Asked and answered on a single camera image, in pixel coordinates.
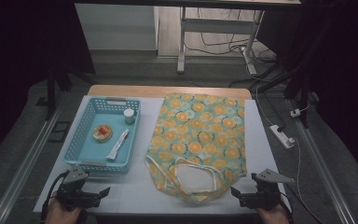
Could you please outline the white power strip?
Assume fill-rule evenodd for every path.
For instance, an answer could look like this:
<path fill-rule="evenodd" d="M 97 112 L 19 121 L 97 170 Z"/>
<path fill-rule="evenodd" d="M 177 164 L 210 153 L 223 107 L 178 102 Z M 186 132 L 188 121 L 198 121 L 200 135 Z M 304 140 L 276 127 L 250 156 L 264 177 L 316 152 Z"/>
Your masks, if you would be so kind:
<path fill-rule="evenodd" d="M 280 131 L 277 125 L 271 125 L 269 129 L 285 149 L 295 146 L 296 140 L 293 137 L 288 137 L 283 131 Z"/>

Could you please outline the white table board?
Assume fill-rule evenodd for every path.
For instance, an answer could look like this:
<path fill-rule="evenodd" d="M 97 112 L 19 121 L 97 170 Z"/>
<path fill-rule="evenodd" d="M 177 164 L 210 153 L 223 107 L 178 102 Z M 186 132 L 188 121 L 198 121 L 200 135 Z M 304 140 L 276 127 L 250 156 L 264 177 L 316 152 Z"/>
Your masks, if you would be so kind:
<path fill-rule="evenodd" d="M 247 175 L 241 177 L 221 196 L 204 202 L 190 203 L 158 190 L 145 164 L 145 157 L 156 126 L 163 98 L 136 98 L 141 101 L 140 121 L 136 138 L 132 145 L 130 169 L 126 174 L 92 175 L 87 180 L 87 191 L 100 191 L 110 188 L 107 197 L 102 199 L 99 207 L 93 209 L 96 215 L 242 215 L 247 208 L 241 207 L 238 199 L 230 193 L 235 187 L 242 192 L 254 192 L 255 182 L 252 173 L 265 169 L 277 168 L 269 142 L 261 122 L 257 105 L 253 100 L 245 103 L 245 153 Z M 59 173 L 72 167 L 65 163 L 62 150 L 51 174 Z"/>

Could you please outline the blue plastic basket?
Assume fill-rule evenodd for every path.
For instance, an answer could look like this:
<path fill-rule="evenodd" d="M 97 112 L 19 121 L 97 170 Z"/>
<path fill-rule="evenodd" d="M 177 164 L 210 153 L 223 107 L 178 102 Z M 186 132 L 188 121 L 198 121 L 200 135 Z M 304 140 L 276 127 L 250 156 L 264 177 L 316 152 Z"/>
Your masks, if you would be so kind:
<path fill-rule="evenodd" d="M 127 108 L 134 110 L 133 124 L 125 122 L 123 111 Z M 92 175 L 126 174 L 130 169 L 132 145 L 136 138 L 140 114 L 141 101 L 136 98 L 85 96 L 62 147 L 62 160 Z M 109 125 L 113 134 L 108 141 L 100 143 L 92 134 L 93 130 L 102 124 Z M 126 129 L 130 130 L 129 135 L 116 158 L 113 161 L 108 160 L 106 156 Z"/>

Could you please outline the person's right hand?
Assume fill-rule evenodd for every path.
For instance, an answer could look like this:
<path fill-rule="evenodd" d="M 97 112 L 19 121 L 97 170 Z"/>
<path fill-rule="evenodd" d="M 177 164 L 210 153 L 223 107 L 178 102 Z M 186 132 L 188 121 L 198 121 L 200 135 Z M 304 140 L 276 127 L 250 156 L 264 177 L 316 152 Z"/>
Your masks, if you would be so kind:
<path fill-rule="evenodd" d="M 286 211 L 280 205 L 269 211 L 257 208 L 256 212 L 260 215 L 263 224 L 289 224 Z"/>

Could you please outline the wooden table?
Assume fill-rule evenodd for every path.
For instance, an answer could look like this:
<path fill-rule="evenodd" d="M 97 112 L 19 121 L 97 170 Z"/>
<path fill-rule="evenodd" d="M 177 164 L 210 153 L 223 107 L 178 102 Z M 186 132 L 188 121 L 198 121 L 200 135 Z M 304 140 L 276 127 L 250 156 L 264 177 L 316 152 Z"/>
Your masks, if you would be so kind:
<path fill-rule="evenodd" d="M 129 85 L 93 85 L 89 88 L 88 95 L 160 98 L 169 93 L 200 93 L 244 100 L 252 99 L 251 93 L 247 89 Z"/>

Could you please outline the black metal stand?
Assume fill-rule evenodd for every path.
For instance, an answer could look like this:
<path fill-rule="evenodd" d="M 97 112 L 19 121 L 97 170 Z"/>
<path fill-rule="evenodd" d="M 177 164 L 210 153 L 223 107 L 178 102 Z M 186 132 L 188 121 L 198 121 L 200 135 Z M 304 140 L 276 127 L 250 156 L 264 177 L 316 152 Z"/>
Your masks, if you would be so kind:
<path fill-rule="evenodd" d="M 40 98 L 36 105 L 45 106 L 48 109 L 46 120 L 50 120 L 56 111 L 56 90 L 55 87 L 59 86 L 62 91 L 69 91 L 72 89 L 73 84 L 70 81 L 69 75 L 75 75 L 90 85 L 96 85 L 97 82 L 91 77 L 88 77 L 84 72 L 81 72 L 69 65 L 52 64 L 47 70 L 47 97 Z"/>
<path fill-rule="evenodd" d="M 289 84 L 284 90 L 283 95 L 286 99 L 294 99 L 297 93 L 300 92 L 300 108 L 302 112 L 299 115 L 299 119 L 305 128 L 309 127 L 307 122 L 307 106 L 309 105 L 310 68 L 311 60 L 303 59 L 292 70 L 272 79 L 269 83 L 257 89 L 258 92 L 264 92 L 289 80 Z"/>

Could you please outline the small white-capped jar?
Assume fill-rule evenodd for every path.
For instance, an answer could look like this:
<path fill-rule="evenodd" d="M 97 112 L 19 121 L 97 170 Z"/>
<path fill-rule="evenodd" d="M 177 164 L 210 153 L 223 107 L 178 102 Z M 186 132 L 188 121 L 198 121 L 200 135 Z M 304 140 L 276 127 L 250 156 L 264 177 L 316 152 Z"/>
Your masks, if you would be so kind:
<path fill-rule="evenodd" d="M 123 115 L 125 117 L 125 122 L 127 124 L 133 124 L 134 122 L 134 110 L 131 108 L 127 108 L 123 111 Z"/>

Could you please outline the aluminium floor rail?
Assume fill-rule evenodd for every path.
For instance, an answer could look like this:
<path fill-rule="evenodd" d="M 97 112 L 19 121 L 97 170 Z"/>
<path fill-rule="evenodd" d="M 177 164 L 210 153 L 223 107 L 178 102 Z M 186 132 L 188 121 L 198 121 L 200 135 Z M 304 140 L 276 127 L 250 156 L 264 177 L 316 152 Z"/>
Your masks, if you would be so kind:
<path fill-rule="evenodd" d="M 310 130 L 305 128 L 301 123 L 299 117 L 291 118 L 291 120 L 295 123 L 298 134 L 303 142 L 303 146 L 300 144 L 296 144 L 298 148 L 298 166 L 296 171 L 296 179 L 300 180 L 300 171 L 302 166 L 302 151 L 305 148 L 308 151 L 309 158 L 312 160 L 314 165 L 313 170 L 320 177 L 324 189 L 329 196 L 329 202 L 334 206 L 337 216 L 340 220 L 341 224 L 356 224 L 356 220 L 351 212 L 351 209 L 348 206 L 348 203 L 342 196 L 342 192 L 338 187 L 337 182 L 335 181 L 333 174 L 330 172 L 327 163 L 325 162 L 323 155 L 320 151 L 320 148 L 317 146 Z M 297 195 L 299 201 L 303 203 L 305 208 L 310 212 L 310 214 L 320 223 L 327 224 L 325 220 L 318 216 L 310 207 L 306 204 L 303 199 L 303 194 L 301 193 L 300 186 L 296 184 Z"/>
<path fill-rule="evenodd" d="M 48 140 L 48 136 L 56 123 L 59 115 L 62 112 L 62 107 L 58 106 L 52 113 L 51 117 L 44 122 L 41 131 L 34 140 L 31 148 L 28 150 L 25 158 L 21 162 L 20 168 L 14 174 L 5 193 L 0 200 L 0 224 L 5 224 L 9 217 L 11 210 L 17 201 L 27 178 L 29 177 L 34 165 Z"/>

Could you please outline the white cabinet panel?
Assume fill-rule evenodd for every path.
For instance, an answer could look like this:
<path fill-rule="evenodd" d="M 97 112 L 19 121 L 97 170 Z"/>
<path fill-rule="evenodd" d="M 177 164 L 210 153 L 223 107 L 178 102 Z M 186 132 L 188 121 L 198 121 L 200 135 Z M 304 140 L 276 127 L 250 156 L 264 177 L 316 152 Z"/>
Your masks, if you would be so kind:
<path fill-rule="evenodd" d="M 78 3 L 76 12 L 89 49 L 158 49 L 158 7 Z"/>

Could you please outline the white desk frame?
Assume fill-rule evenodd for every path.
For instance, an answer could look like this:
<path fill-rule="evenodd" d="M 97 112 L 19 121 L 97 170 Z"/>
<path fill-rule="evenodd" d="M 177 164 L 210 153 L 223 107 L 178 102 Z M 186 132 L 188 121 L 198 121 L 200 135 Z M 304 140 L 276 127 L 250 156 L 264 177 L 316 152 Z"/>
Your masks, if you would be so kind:
<path fill-rule="evenodd" d="M 247 72 L 256 74 L 255 65 L 251 58 L 252 46 L 264 15 L 263 10 L 255 12 L 253 21 L 223 21 L 214 19 L 188 19 L 186 8 L 180 8 L 180 42 L 178 50 L 177 73 L 185 72 L 185 37 L 186 33 L 210 33 L 248 35 L 249 41 L 245 47 L 240 47 L 241 54 L 246 62 Z"/>

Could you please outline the person's left hand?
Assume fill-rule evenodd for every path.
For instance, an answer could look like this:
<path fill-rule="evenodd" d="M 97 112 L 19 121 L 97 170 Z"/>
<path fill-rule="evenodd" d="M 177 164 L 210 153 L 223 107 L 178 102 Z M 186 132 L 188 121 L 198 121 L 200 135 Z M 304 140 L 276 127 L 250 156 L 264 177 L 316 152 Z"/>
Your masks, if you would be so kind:
<path fill-rule="evenodd" d="M 82 208 L 76 207 L 72 211 L 68 211 L 56 199 L 56 195 L 57 192 L 54 191 L 49 200 L 45 224 L 76 224 Z"/>

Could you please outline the orange floral tote bag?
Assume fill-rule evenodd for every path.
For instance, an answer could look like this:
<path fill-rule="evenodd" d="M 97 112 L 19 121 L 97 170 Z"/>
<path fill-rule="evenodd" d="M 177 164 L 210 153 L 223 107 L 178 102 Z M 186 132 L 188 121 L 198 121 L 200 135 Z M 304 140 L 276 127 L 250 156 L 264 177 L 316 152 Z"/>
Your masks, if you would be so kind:
<path fill-rule="evenodd" d="M 224 194 L 247 175 L 244 117 L 239 98 L 166 95 L 145 157 L 156 188 L 190 203 Z"/>

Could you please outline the black floor plate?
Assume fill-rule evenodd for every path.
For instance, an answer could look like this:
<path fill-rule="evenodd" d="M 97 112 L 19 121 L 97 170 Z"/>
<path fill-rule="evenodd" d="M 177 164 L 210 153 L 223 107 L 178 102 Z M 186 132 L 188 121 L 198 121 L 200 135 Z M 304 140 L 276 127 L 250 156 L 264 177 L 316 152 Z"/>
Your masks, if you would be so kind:
<path fill-rule="evenodd" d="M 50 132 L 48 141 L 50 143 L 63 143 L 70 127 L 70 121 L 57 121 Z"/>

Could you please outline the white tube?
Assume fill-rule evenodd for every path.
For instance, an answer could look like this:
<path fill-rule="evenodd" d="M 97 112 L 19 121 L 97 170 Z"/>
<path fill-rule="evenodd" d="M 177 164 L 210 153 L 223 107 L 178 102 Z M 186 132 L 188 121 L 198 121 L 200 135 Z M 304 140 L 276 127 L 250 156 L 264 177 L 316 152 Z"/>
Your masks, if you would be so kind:
<path fill-rule="evenodd" d="M 127 138 L 127 136 L 129 135 L 130 130 L 126 129 L 121 136 L 118 138 L 118 140 L 116 141 L 115 145 L 113 146 L 112 150 L 110 151 L 110 153 L 106 156 L 106 158 L 108 160 L 114 160 L 117 156 L 117 153 L 119 151 L 119 149 L 121 148 L 123 142 L 125 141 L 125 139 Z"/>

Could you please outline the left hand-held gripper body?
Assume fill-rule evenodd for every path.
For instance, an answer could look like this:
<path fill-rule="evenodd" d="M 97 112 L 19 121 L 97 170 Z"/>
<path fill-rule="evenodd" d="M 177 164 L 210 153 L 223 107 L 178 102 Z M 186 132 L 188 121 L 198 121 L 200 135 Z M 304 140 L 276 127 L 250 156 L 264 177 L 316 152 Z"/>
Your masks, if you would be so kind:
<path fill-rule="evenodd" d="M 90 198 L 82 190 L 88 176 L 80 168 L 69 171 L 57 190 L 56 199 L 61 205 L 65 208 L 90 208 Z"/>

